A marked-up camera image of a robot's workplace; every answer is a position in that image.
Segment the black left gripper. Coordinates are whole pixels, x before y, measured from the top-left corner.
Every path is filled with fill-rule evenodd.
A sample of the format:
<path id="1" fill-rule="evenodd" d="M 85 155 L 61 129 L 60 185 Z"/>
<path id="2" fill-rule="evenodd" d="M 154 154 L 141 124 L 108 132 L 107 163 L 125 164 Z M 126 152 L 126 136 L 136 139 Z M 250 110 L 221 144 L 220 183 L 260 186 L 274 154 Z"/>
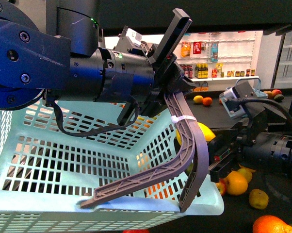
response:
<path id="1" fill-rule="evenodd" d="M 129 28 L 124 27 L 114 50 L 98 48 L 102 58 L 98 102 L 127 102 L 120 119 L 132 116 L 133 105 L 139 114 L 153 117 L 165 105 L 164 96 L 190 91 L 195 87 L 176 61 L 174 50 L 192 23 L 184 10 L 175 8 L 174 18 L 159 44 L 150 49 L 135 45 Z"/>

